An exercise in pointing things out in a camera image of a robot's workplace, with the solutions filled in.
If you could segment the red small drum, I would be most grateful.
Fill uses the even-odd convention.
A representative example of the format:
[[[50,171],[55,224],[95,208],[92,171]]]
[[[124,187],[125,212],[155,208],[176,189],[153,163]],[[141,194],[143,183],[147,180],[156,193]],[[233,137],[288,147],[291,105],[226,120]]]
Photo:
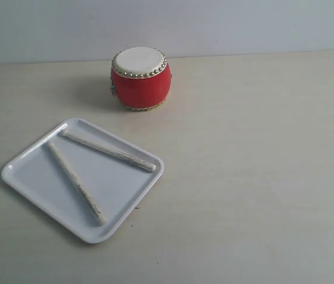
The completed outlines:
[[[132,47],[111,62],[113,96],[127,108],[147,111],[164,103],[172,82],[166,54],[151,47]]]

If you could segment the white drumstick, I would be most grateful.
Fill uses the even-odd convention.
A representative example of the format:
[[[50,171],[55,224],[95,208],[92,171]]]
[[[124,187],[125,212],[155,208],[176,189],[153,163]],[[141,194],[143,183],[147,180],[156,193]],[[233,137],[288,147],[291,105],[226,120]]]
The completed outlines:
[[[156,171],[157,167],[156,167],[155,164],[153,164],[151,162],[147,162],[145,160],[142,160],[141,158],[138,158],[134,155],[125,153],[124,151],[121,151],[119,149],[109,147],[109,146],[106,146],[106,145],[100,145],[96,142],[89,141],[89,140],[84,139],[84,138],[82,138],[78,135],[75,135],[74,133],[71,133],[68,130],[62,130],[60,133],[61,133],[62,136],[66,137],[70,140],[73,140],[76,143],[82,144],[86,147],[92,148],[96,151],[99,151],[101,153],[104,153],[106,155],[114,157],[116,159],[122,160],[126,163],[130,163],[133,166],[137,166],[137,167],[139,167],[141,169],[144,169],[148,172],[155,172]]]
[[[88,208],[91,211],[91,214],[96,219],[98,225],[104,225],[107,222],[107,219],[100,208],[100,206],[94,201],[91,194],[88,192],[82,181],[79,179],[78,175],[73,171],[68,161],[65,157],[61,154],[61,152],[56,147],[55,143],[47,142],[47,147],[49,148],[50,152],[52,153],[53,157],[70,180],[72,185],[75,189],[81,194],[82,198],[86,202]]]

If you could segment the white plastic tray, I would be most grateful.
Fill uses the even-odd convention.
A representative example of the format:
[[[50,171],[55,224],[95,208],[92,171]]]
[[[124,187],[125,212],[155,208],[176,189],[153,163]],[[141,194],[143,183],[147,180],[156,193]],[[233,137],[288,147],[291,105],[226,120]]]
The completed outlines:
[[[164,171],[157,156],[80,118],[8,162],[2,180],[81,240],[110,238]]]

